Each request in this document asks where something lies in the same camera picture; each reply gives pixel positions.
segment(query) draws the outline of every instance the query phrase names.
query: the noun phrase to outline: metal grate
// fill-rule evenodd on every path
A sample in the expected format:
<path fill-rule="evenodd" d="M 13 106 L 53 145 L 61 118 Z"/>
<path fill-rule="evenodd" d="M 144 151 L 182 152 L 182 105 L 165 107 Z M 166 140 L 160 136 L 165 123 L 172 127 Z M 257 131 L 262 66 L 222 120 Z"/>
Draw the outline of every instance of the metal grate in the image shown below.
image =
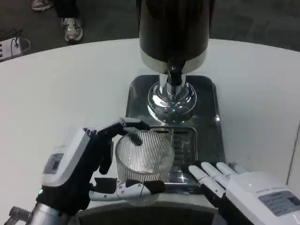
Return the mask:
<path fill-rule="evenodd" d="M 171 172 L 181 172 L 183 166 L 191 165 L 197 159 L 195 151 L 195 131 L 189 127 L 151 127 L 164 136 L 172 145 L 175 153 Z"/>

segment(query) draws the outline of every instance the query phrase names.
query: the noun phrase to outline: cable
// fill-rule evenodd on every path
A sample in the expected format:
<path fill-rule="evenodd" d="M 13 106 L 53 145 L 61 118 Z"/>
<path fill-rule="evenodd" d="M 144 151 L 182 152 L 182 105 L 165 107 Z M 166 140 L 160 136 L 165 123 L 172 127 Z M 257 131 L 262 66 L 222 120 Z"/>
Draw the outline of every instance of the cable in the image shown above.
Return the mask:
<path fill-rule="evenodd" d="M 15 39 L 12 39 L 11 40 L 11 43 L 10 43 L 10 52 L 11 52 L 11 58 L 13 58 L 13 41 L 15 41 Z"/>
<path fill-rule="evenodd" d="M 26 40 L 26 41 L 28 41 L 28 44 L 29 44 L 29 47 L 28 48 L 26 48 L 25 50 L 23 50 L 23 52 L 25 52 L 25 51 L 27 51 L 28 49 L 30 49 L 31 48 L 31 43 L 30 43 L 30 41 L 28 40 L 28 39 L 26 39 L 26 38 L 23 38 L 23 37 L 21 37 L 22 39 L 24 39 L 24 40 Z"/>
<path fill-rule="evenodd" d="M 7 31 L 6 33 L 4 33 L 4 34 L 0 37 L 0 40 L 4 39 L 4 37 L 6 37 L 6 36 L 9 36 L 9 34 L 10 34 L 12 31 L 14 31 L 15 34 L 17 34 L 16 28 L 10 29 L 9 31 Z"/>
<path fill-rule="evenodd" d="M 17 44 L 17 40 L 20 37 L 20 35 L 22 34 L 22 32 L 23 32 L 23 29 L 18 30 L 18 33 L 19 33 L 18 35 L 17 35 L 17 32 L 16 32 L 16 40 L 15 40 L 16 44 Z"/>

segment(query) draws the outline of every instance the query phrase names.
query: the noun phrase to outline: person's leg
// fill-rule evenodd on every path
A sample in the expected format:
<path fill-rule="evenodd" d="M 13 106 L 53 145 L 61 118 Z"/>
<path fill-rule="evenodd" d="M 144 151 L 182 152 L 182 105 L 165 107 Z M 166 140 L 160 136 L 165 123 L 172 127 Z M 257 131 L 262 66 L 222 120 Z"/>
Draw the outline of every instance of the person's leg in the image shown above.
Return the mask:
<path fill-rule="evenodd" d="M 79 18 L 76 0 L 54 0 L 54 8 L 60 18 Z"/>
<path fill-rule="evenodd" d="M 83 37 L 82 22 L 76 0 L 54 0 L 57 16 L 62 19 L 65 29 L 65 40 L 69 44 L 78 43 Z"/>

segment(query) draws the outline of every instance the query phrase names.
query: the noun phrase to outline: sneaker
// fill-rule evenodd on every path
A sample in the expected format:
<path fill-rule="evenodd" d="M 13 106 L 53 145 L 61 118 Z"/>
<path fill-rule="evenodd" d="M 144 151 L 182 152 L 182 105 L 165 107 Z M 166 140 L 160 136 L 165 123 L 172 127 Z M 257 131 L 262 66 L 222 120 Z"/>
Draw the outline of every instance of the sneaker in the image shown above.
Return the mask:
<path fill-rule="evenodd" d="M 81 28 L 82 22 L 77 18 L 64 18 L 62 19 L 62 25 L 65 29 L 65 40 L 73 45 L 80 42 L 83 37 L 83 30 Z"/>
<path fill-rule="evenodd" d="M 36 12 L 42 12 L 53 6 L 52 0 L 32 0 L 31 8 Z"/>

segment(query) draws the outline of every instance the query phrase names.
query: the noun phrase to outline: black pants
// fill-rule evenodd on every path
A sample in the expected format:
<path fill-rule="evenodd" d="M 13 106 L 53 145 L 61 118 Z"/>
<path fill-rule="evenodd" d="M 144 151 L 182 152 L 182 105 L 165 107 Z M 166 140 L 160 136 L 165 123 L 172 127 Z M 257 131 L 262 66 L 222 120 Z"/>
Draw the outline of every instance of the black pants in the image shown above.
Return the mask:
<path fill-rule="evenodd" d="M 76 0 L 54 0 L 54 8 L 60 18 L 78 18 Z"/>

